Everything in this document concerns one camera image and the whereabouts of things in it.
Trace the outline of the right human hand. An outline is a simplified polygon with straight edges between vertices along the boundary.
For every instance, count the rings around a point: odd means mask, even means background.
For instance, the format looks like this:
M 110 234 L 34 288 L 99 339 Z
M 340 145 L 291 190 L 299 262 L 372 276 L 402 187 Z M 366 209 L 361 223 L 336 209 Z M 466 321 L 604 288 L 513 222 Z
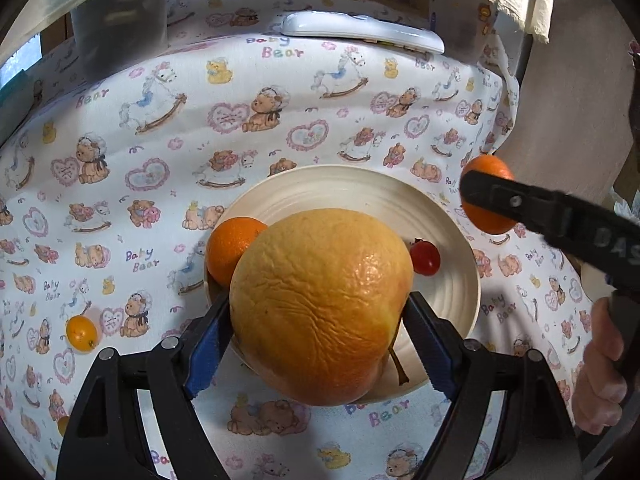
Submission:
M 622 417 L 620 404 L 627 393 L 626 380 L 614 363 L 624 351 L 623 336 L 608 313 L 608 300 L 601 298 L 591 310 L 592 339 L 584 351 L 572 399 L 576 426 L 598 436 Z

